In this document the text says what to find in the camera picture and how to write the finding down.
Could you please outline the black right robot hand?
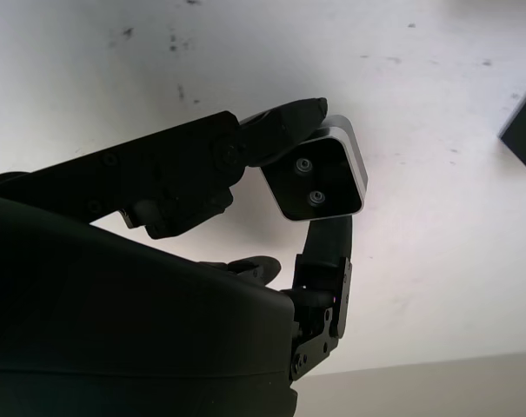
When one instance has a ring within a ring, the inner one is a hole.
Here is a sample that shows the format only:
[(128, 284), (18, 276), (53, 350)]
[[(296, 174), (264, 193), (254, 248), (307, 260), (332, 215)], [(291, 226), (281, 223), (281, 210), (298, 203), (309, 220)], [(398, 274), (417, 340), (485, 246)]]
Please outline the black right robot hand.
[(287, 181), (323, 126), (310, 98), (245, 122), (228, 111), (34, 172), (0, 174), (0, 416), (291, 416), (292, 385), (346, 328), (352, 220), (311, 213), (291, 288), (278, 260), (184, 259), (97, 228), (119, 213), (153, 239), (222, 214), (249, 167)]

